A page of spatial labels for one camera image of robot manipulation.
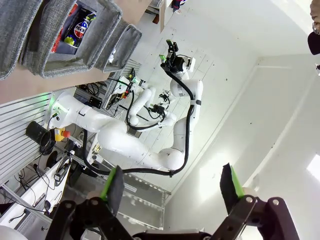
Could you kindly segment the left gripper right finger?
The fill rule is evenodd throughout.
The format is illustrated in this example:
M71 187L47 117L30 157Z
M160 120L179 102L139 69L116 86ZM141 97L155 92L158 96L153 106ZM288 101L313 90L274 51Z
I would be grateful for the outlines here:
M246 226L256 227L264 240L300 238L284 199L271 197L263 201L245 194L229 163L223 166L219 185L227 217L212 235L213 240L237 240Z

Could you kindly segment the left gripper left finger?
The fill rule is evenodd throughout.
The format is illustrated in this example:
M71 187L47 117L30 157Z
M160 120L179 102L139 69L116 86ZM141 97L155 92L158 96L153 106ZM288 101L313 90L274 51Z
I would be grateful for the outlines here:
M117 219L125 188L123 170L114 167L99 196L77 204L73 200L62 201L52 218L51 239L63 240L68 233L73 240L81 239L85 230L98 229L106 240L132 240Z

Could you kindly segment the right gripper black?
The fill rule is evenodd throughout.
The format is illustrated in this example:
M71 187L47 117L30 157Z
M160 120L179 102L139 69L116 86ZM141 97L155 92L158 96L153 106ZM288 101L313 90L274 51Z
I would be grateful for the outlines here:
M165 72L179 73L187 70L187 64L183 57L176 56L179 51L178 45L175 41L170 39L166 40L168 45L168 54L160 54L161 67Z

